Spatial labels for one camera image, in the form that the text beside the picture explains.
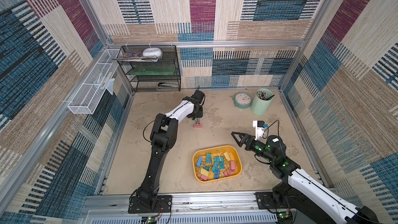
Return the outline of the light blue binder clip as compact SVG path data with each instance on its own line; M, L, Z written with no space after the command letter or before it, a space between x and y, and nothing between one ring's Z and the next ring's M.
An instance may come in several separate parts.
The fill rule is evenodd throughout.
M201 167L202 161L203 161L203 158L199 157L198 160L197 160L197 163L196 163L196 167Z

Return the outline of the pale yellow binder clip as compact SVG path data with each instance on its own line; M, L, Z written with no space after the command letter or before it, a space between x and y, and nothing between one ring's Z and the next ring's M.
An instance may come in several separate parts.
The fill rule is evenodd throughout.
M209 176L209 171L204 169L204 168L201 168L200 174L203 175L203 176L208 177Z

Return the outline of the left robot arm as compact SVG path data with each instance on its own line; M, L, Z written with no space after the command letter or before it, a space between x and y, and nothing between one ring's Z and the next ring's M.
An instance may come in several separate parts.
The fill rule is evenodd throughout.
M161 205L158 198L160 176L169 151L177 141L179 123L186 117L198 120L203 117L205 93L195 90L192 96L166 114L157 114L150 134L151 157L141 186L129 198L129 213L151 212Z

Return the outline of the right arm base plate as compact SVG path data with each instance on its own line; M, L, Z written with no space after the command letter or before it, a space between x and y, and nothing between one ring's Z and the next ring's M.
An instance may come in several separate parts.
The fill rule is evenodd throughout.
M272 211L282 208L297 208L300 201L296 196L287 193L273 191L255 192L258 209L270 209Z

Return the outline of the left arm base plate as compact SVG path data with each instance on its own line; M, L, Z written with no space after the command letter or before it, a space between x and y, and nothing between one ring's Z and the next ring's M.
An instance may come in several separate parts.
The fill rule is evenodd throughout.
M158 195L150 197L149 202L141 200L140 197L132 196L129 199L129 214L147 214L147 213L170 213L173 202L172 195Z

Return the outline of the yellow plastic storage tray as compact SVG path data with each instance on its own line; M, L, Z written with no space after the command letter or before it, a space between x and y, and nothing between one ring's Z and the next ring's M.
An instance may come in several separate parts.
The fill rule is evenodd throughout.
M231 145L199 150L192 162L195 178L202 183L237 177L243 169L237 150Z

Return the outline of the teal binder clip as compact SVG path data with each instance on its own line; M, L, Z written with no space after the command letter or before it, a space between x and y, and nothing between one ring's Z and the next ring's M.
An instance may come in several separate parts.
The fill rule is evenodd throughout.
M212 155L211 153L206 154L206 164L211 164L212 163Z
M220 164L224 164L224 157L215 157L215 162L218 162Z
M215 170L217 170L217 169L220 170L220 163L218 163L218 162L216 162L216 163L212 166L211 171L212 171L212 172L215 172Z

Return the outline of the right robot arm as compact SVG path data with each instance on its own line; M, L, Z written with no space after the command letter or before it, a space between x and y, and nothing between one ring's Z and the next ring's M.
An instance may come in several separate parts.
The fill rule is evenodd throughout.
M265 143L247 133L232 132L239 147L265 159L273 175L281 180L271 193L257 195L260 208L295 208L318 224L377 224L377 215L368 207L357 207L313 179L286 155L281 137L268 136Z

